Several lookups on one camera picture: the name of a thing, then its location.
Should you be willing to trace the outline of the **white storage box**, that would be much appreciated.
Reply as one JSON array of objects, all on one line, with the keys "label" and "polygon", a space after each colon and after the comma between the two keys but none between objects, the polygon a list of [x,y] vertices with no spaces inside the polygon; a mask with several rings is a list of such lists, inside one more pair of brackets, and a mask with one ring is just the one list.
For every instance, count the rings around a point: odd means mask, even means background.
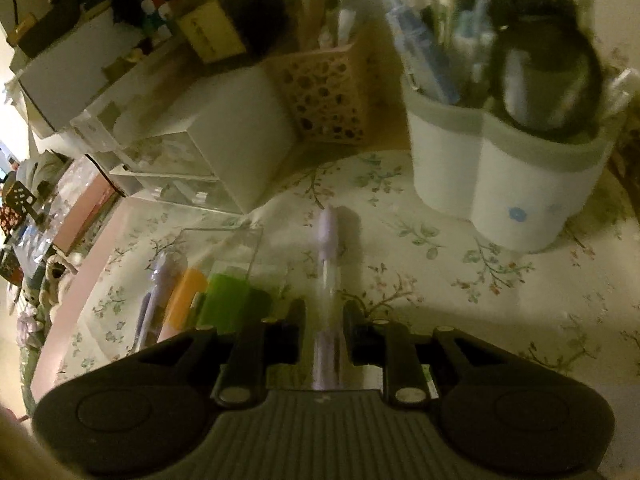
[{"label": "white storage box", "polygon": [[107,84],[104,70],[142,39],[110,9],[75,27],[26,63],[17,80],[49,128],[78,116]]}]

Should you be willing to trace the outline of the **black magnifying glass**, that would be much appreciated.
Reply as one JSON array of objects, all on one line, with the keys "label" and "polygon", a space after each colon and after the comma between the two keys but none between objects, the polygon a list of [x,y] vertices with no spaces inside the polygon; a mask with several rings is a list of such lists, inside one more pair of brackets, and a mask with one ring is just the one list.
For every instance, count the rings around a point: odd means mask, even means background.
[{"label": "black magnifying glass", "polygon": [[568,143],[594,127],[602,68],[590,40],[576,27],[539,20],[503,29],[490,76],[498,113],[518,130]]}]

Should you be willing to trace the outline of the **green cap highlighter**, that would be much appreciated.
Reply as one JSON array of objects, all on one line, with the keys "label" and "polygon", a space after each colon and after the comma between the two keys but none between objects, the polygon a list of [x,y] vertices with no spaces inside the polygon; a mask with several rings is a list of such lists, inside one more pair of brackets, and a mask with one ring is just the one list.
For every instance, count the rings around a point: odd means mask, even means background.
[{"label": "green cap highlighter", "polygon": [[241,311],[249,293],[247,281],[227,274],[213,274],[196,319],[196,327],[199,330],[214,328],[218,334],[237,332],[241,324]]}]

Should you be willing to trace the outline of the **orange cap highlighter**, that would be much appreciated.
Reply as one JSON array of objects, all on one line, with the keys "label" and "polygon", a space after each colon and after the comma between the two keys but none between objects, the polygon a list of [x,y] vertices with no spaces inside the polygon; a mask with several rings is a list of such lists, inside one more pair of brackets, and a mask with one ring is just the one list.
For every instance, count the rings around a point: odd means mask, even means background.
[{"label": "orange cap highlighter", "polygon": [[169,298],[158,342],[176,336],[184,329],[193,298],[206,288],[207,278],[200,270],[189,268],[182,274]]}]

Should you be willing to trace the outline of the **purple clear mechanical pencil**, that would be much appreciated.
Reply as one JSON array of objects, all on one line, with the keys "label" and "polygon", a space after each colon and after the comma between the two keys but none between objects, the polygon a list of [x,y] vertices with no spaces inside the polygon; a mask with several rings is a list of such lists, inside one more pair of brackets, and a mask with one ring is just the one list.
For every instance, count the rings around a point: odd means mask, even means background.
[{"label": "purple clear mechanical pencil", "polygon": [[314,335],[314,365],[311,387],[335,390],[341,387],[341,329],[336,317],[338,272],[338,223],[335,209],[326,206],[318,220],[318,318]]}]

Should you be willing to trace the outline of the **clear acrylic drawer box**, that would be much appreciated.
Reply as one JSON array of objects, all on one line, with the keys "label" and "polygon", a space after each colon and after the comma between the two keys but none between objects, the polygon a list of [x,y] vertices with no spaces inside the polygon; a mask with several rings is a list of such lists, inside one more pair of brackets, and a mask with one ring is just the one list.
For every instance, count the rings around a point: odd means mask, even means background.
[{"label": "clear acrylic drawer box", "polygon": [[[272,315],[273,298],[268,286],[262,278],[255,276],[257,271],[270,268],[259,257],[263,237],[264,229],[252,224],[235,228],[184,229],[178,234],[174,244],[161,249],[154,257],[152,272],[155,261],[162,252],[175,252],[179,267],[175,287],[182,274],[189,268],[200,270],[207,278],[207,286],[210,277],[217,273],[247,281],[250,293],[241,311],[239,332],[244,326],[263,318],[270,318]],[[199,292],[193,298],[186,326],[180,333],[197,328],[196,319],[203,305],[205,293],[206,291]]]}]

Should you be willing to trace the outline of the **purple bunny pen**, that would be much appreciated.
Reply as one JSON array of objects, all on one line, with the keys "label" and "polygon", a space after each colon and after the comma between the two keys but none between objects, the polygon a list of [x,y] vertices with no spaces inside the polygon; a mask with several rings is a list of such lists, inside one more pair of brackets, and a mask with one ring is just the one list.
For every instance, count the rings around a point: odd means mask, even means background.
[{"label": "purple bunny pen", "polygon": [[148,348],[157,342],[168,300],[175,287],[178,274],[177,254],[162,252],[154,264],[151,290],[143,297],[137,330],[134,335],[133,352]]}]

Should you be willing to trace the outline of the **pink box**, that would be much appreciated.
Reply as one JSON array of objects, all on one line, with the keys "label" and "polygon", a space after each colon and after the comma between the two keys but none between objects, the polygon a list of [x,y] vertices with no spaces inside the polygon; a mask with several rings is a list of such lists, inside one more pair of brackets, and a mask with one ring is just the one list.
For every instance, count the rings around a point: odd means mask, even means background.
[{"label": "pink box", "polygon": [[72,252],[116,196],[114,185],[92,160],[75,159],[52,195],[48,231],[52,245],[65,255]]}]

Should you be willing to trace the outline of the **floral tablecloth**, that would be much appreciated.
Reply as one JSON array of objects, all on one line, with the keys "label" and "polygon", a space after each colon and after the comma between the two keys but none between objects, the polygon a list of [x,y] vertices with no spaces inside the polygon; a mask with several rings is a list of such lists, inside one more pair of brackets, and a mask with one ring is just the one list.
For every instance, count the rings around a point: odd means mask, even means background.
[{"label": "floral tablecloth", "polygon": [[325,162],[278,184],[245,217],[127,200],[96,284],[53,367],[55,382],[130,351],[154,257],[191,228],[264,229],[257,271],[283,310],[319,281],[317,220],[341,219],[340,295],[368,318],[418,333],[460,328],[585,382],[608,399],[616,431],[601,465],[609,479],[639,474],[639,223],[623,185],[605,172],[588,203],[540,254],[489,243],[472,224],[422,203],[406,152]]}]

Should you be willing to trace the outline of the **white rabbit drawer organizer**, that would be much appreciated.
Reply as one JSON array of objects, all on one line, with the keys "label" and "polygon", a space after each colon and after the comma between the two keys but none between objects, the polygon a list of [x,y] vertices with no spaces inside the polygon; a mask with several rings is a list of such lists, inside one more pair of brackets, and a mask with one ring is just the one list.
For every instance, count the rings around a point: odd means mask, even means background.
[{"label": "white rabbit drawer organizer", "polygon": [[260,65],[195,80],[126,76],[71,124],[157,200],[228,214],[260,203],[296,141]]}]

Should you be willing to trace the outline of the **framed calligraphy sign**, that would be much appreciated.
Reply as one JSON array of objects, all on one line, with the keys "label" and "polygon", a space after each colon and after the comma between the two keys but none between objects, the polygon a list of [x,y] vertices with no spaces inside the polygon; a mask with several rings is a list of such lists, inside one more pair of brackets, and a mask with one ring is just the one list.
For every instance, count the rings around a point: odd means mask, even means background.
[{"label": "framed calligraphy sign", "polygon": [[178,26],[205,64],[246,53],[240,35],[217,0],[209,0],[183,15]]}]

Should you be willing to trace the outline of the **pink perforated pen cup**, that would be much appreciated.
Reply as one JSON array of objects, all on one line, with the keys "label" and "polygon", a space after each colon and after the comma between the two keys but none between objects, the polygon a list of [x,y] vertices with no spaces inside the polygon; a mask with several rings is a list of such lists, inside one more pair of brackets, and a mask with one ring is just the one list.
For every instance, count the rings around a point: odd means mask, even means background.
[{"label": "pink perforated pen cup", "polygon": [[306,141],[358,145],[368,140],[370,74],[366,45],[273,56],[268,68]]}]

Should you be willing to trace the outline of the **white flower pen holder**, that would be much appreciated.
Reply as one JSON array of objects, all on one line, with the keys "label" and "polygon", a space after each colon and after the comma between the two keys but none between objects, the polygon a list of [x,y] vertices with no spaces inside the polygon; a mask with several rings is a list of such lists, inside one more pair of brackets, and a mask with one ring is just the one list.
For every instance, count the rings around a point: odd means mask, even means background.
[{"label": "white flower pen holder", "polygon": [[468,220],[491,243],[540,252],[584,208],[611,155],[605,132],[563,144],[481,108],[431,100],[401,85],[413,184],[426,206]]}]

